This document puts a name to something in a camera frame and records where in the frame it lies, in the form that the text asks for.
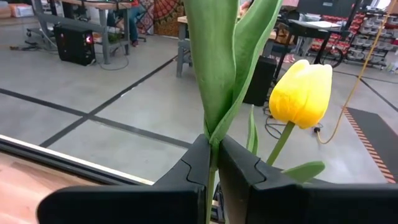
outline gray floor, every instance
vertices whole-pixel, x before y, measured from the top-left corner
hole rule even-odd
[[[0,45],[21,44],[23,35],[21,26],[0,27]],[[42,106],[36,101],[22,100],[19,95],[0,94],[0,134],[41,144],[81,119],[79,115],[54,109],[54,105],[89,113],[176,54],[176,40],[149,37],[147,43],[131,50],[127,68],[109,72],[98,65],[82,67],[61,62],[57,55],[45,52],[11,52],[2,47],[0,88],[52,104]],[[113,62],[107,68],[123,66],[126,61],[119,52]],[[355,76],[344,73],[358,74],[360,69],[343,63],[335,70],[329,109],[321,121],[324,138],[330,136],[356,81]],[[168,64],[96,117],[60,136],[49,148],[157,180],[183,155],[186,143],[203,132],[203,109],[193,70],[184,67],[183,78],[176,78],[175,71],[176,63]],[[370,87],[359,83],[349,106],[379,114],[398,133],[398,76],[374,68],[367,69],[365,76]],[[242,105],[228,133],[243,145],[249,109],[249,105]],[[276,140],[264,129],[266,116],[261,108],[255,109],[254,116],[259,131],[259,156],[266,159]],[[345,117],[327,145],[320,145],[311,129],[295,128],[275,166],[286,169],[314,160],[326,164],[319,179],[335,183],[386,182]]]

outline black box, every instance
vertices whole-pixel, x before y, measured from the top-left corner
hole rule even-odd
[[[92,30],[68,25],[55,25],[54,36],[61,60],[84,66],[95,62]]]
[[[243,103],[254,106],[263,106],[267,100],[268,89],[271,86],[272,79],[276,69],[276,60],[259,57],[253,77],[251,79],[248,92],[243,99]]]

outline tulip flower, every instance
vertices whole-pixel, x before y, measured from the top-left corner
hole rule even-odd
[[[267,163],[273,165],[295,125],[302,129],[318,124],[325,114],[331,93],[332,67],[294,63],[279,80],[269,98],[271,115],[287,125]]]

